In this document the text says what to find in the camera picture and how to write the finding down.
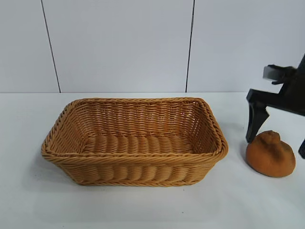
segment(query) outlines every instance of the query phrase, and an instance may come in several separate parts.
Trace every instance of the bread loaf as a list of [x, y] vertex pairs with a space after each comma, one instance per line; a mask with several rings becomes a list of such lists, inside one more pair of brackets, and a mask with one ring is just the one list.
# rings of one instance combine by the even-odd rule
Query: bread loaf
[[262, 132], [248, 145], [246, 161], [257, 172], [270, 177], [285, 177], [295, 168], [292, 148], [272, 130]]

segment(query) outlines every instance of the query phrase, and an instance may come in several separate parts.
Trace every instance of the wicker basket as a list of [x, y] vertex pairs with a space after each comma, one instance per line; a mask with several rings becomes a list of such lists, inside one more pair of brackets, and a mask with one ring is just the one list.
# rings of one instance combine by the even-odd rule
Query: wicker basket
[[42, 144], [42, 156], [82, 185], [191, 185], [227, 151], [199, 98], [76, 100]]

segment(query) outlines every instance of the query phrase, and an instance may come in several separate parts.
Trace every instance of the basket rim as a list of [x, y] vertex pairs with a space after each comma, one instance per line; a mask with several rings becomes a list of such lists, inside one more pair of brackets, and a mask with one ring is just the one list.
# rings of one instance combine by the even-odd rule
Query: basket rim
[[[147, 154], [147, 153], [137, 153], [137, 154], [120, 154], [120, 153], [99, 153], [99, 154], [82, 154], [82, 153], [64, 153], [59, 154], [51, 150], [51, 144], [52, 144], [52, 136], [56, 135], [63, 125], [65, 119], [71, 112], [73, 108], [75, 108], [77, 105], [80, 105], [82, 103], [89, 103], [89, 102], [109, 102], [109, 103], [143, 103], [143, 104], [149, 104], [149, 103], [170, 103], [170, 102], [187, 102], [187, 103], [193, 103], [198, 102], [202, 108], [204, 115], [207, 118], [208, 124], [210, 129], [212, 130], [213, 136], [217, 141], [217, 149], [214, 152], [210, 153], [204, 153], [204, 154], [191, 154], [191, 153], [162, 153], [162, 154]], [[227, 141], [210, 109], [210, 106], [208, 103], [204, 101], [202, 98], [195, 98], [195, 97], [174, 97], [174, 98], [83, 98], [74, 100], [71, 103], [67, 104], [62, 111], [62, 113], [59, 115], [58, 119], [56, 120], [54, 126], [48, 133], [47, 137], [45, 138], [42, 147], [41, 147], [41, 154], [42, 156], [52, 161], [56, 164], [78, 164], [80, 161], [82, 164], [85, 163], [85, 161], [88, 162], [88, 164], [107, 164], [108, 159], [113, 162], [113, 160], [117, 160], [120, 163], [125, 163], [126, 160], [128, 162], [134, 161], [134, 163], [139, 163], [142, 160], [146, 160], [147, 158], [150, 158], [152, 162], [154, 161], [154, 158], [156, 159], [156, 163], [171, 163], [171, 158], [176, 158], [181, 161], [181, 163], [195, 163], [195, 164], [201, 164], [202, 162], [209, 162], [209, 161], [219, 161], [222, 158], [226, 156], [228, 152], [228, 144]]]

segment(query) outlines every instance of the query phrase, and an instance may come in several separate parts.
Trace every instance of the white table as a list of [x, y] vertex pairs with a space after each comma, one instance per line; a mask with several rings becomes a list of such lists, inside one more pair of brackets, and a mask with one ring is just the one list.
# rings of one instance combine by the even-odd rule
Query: white table
[[[64, 106], [85, 97], [205, 99], [229, 153], [199, 183], [184, 187], [84, 187], [40, 156]], [[0, 228], [300, 229], [305, 227], [305, 118], [269, 109], [272, 129], [293, 148], [296, 169], [270, 178], [244, 161], [246, 93], [0, 94]]]

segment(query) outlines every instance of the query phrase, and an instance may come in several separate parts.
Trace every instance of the black plastic part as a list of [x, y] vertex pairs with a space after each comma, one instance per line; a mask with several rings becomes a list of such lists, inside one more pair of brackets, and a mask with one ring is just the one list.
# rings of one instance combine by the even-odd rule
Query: black plastic part
[[299, 148], [299, 154], [303, 159], [305, 159], [305, 140], [301, 144], [301, 147]]
[[[247, 95], [249, 103], [247, 142], [253, 141], [258, 130], [269, 117], [267, 106], [305, 116], [305, 55], [297, 69], [268, 65], [264, 69], [264, 78], [276, 80], [273, 84], [282, 83], [283, 86], [278, 94], [250, 89]], [[305, 159], [305, 141], [299, 152]]]
[[247, 142], [252, 142], [263, 123], [269, 117], [266, 107], [259, 107], [255, 103], [249, 103], [249, 124], [246, 134]]

